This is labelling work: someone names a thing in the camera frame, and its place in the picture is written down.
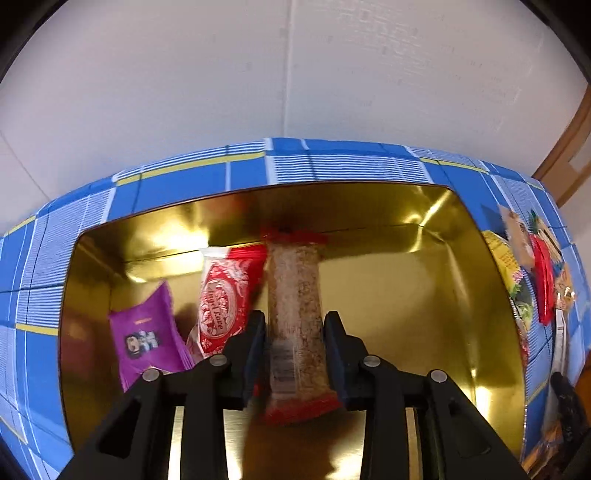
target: red and white wrapper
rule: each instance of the red and white wrapper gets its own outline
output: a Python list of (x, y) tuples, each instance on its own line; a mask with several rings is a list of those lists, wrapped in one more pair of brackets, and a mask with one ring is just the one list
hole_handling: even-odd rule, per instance
[(251, 295), (261, 281), (267, 258), (265, 245), (210, 247), (201, 253), (199, 311), (187, 338), (195, 362), (222, 353), (228, 339), (244, 331)]

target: yellow stripe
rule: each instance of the yellow stripe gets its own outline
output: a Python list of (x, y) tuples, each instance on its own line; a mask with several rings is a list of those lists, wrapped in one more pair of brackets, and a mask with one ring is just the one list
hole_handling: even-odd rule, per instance
[(158, 175), (164, 175), (165, 173), (171, 173), (174, 171), (182, 171), (188, 170), (190, 168), (195, 167), (203, 167), (205, 165), (215, 165), (218, 163), (227, 163), (233, 161), (241, 161), (241, 160), (253, 160), (254, 158), (262, 158), (265, 156), (264, 152), (254, 152), (254, 153), (244, 153), (244, 154), (237, 154), (237, 155), (224, 155), (222, 157), (213, 157), (213, 158), (204, 158), (202, 160), (193, 160), (188, 161), (185, 163), (180, 163), (178, 165), (171, 165), (169, 167), (162, 167), (157, 168), (156, 170), (150, 170), (147, 172), (142, 173), (141, 175), (133, 175), (127, 179), (118, 180), (117, 186), (125, 185), (126, 183), (131, 183), (133, 181), (138, 181), (141, 179), (148, 179), (151, 177), (157, 177)]
[(8, 430), (10, 430), (11, 432), (13, 432), (13, 434), (16, 435), (17, 438), (22, 443), (24, 443), (25, 445), (28, 445), (27, 441), (24, 438), (22, 438), (21, 435), (15, 429), (13, 429), (12, 426), (6, 420), (4, 420), (2, 417), (0, 417), (0, 420), (2, 420), (2, 423), (8, 427)]
[(543, 189), (542, 187), (539, 187), (539, 186), (537, 186), (537, 185), (534, 185), (533, 183), (529, 183), (529, 182), (528, 182), (527, 184), (528, 184), (530, 187), (533, 187), (533, 188), (535, 188), (535, 189), (541, 190), (542, 192), (544, 191), (544, 189)]
[(439, 162), (437, 160), (433, 160), (432, 158), (423, 158), (421, 157), (420, 160), (427, 162), (427, 163), (433, 163), (435, 165), (439, 165)]
[(133, 181), (138, 181), (139, 179), (140, 179), (140, 175), (138, 173), (136, 175), (132, 175), (131, 177), (127, 177), (126, 179), (117, 180), (115, 182), (115, 185), (117, 185), (119, 187), (120, 185), (125, 185), (126, 183), (132, 183)]
[(456, 163), (454, 161), (439, 160), (439, 164), (440, 165), (448, 165), (450, 167), (467, 168), (468, 170), (479, 171), (480, 173), (489, 173), (488, 171), (486, 171), (482, 168), (473, 167), (472, 165), (464, 165), (463, 163)]
[(57, 332), (59, 331), (59, 329), (53, 327), (38, 327), (36, 325), (25, 325), (24, 323), (17, 323), (17, 330), (53, 336), (57, 336)]
[(529, 405), (530, 403), (532, 403), (534, 401), (534, 399), (540, 395), (540, 392), (542, 392), (545, 388), (546, 385), (548, 385), (548, 380), (544, 380), (541, 384), (538, 385), (538, 388), (536, 388), (533, 393), (530, 395), (530, 397), (527, 399), (526, 401), (526, 405)]
[(32, 215), (27, 220), (23, 220), (17, 226), (12, 227), (8, 232), (6, 232), (4, 234), (4, 236), (10, 235), (11, 233), (16, 232), (20, 227), (25, 226), (26, 224), (31, 223), (32, 221), (34, 221), (35, 218), (36, 218), (35, 215)]

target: food package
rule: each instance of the food package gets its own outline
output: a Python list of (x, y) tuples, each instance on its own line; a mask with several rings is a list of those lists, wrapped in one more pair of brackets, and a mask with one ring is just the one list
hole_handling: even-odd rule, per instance
[(305, 233), (266, 236), (269, 251), (271, 398), (265, 419), (288, 424), (340, 406), (330, 389), (322, 338), (318, 242)]
[(109, 320), (124, 391), (148, 368), (158, 368), (168, 374), (194, 366), (174, 323), (166, 282), (145, 302), (121, 312), (111, 312)]
[(544, 326), (553, 318), (555, 303), (554, 271), (546, 242), (537, 235), (530, 235), (535, 255), (535, 296), (538, 302), (538, 317)]
[(568, 313), (573, 306), (574, 290), (570, 267), (565, 262), (562, 264), (560, 272), (554, 278), (554, 289), (556, 291), (556, 308)]
[(544, 221), (536, 215), (536, 213), (532, 210), (531, 212), (532, 223), (534, 225), (534, 233), (539, 236), (546, 245), (548, 246), (548, 251), (550, 252), (550, 258), (552, 263), (558, 264), (561, 263), (562, 260), (562, 253), (560, 252), (560, 244), (556, 238), (556, 236), (552, 233), (552, 231), (546, 226)]
[(505, 239), (490, 230), (482, 232), (482, 236), (491, 250), (496, 266), (505, 283), (505, 288), (514, 302), (527, 336), (534, 316), (534, 306), (531, 293), (525, 282), (526, 273), (519, 267)]
[(513, 210), (499, 205), (499, 211), (517, 263), (531, 273), (535, 266), (535, 258), (527, 227)]
[(495, 259), (505, 288), (511, 297), (515, 297), (515, 293), (519, 290), (519, 283), (523, 278), (523, 272), (511, 252), (511, 248), (503, 238), (490, 230), (482, 232), (482, 236)]
[(222, 353), (226, 341), (246, 327), (251, 296), (260, 283), (265, 245), (201, 249), (203, 272), (197, 322), (187, 338), (195, 362)]

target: gold metallic surface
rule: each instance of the gold metallic surface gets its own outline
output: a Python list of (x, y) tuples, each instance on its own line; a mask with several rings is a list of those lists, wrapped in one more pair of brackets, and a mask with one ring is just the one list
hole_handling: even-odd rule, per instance
[[(121, 394), (108, 311), (145, 300), (167, 278), (186, 338), (197, 314), (198, 249), (258, 241), (265, 227), (324, 232), (323, 311), (338, 310), (348, 333), (401, 370), (445, 370), (520, 453), (524, 376), (494, 260), (453, 192), (395, 183), (248, 190), (86, 232), (70, 263), (60, 330), (61, 386), (74, 449)], [(255, 308), (266, 312), (265, 288)], [(338, 411), (268, 427), (260, 409), (254, 402), (247, 411), (226, 412), (230, 479), (358, 478), (363, 414)]]

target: purple snack package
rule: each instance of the purple snack package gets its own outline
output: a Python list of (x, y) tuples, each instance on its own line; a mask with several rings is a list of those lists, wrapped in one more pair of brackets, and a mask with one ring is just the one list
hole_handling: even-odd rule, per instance
[(111, 312), (109, 320), (123, 391), (148, 368), (176, 373), (194, 367), (174, 323), (166, 281), (145, 302), (121, 312)]

